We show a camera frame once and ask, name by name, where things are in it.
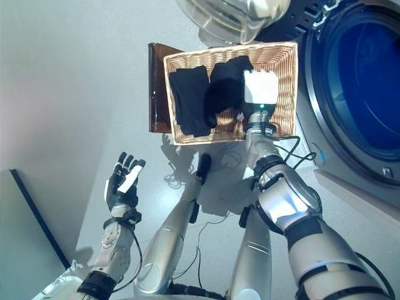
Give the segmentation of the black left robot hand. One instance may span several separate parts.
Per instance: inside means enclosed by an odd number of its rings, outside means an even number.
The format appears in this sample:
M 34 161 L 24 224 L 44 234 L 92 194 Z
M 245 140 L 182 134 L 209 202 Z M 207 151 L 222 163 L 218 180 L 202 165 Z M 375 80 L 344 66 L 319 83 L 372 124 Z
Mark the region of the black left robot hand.
M 104 188 L 104 200 L 112 217 L 122 217 L 138 205 L 137 184 L 145 164 L 145 160 L 134 159 L 126 152 L 119 155 Z

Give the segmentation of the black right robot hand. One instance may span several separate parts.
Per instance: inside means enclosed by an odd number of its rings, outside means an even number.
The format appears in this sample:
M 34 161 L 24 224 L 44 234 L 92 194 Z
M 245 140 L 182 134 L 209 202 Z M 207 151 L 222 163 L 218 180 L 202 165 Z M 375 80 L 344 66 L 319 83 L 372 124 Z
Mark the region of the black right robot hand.
M 247 122 L 255 113 L 266 114 L 267 121 L 275 112 L 279 96 L 279 78 L 273 71 L 245 70 L 242 111 Z

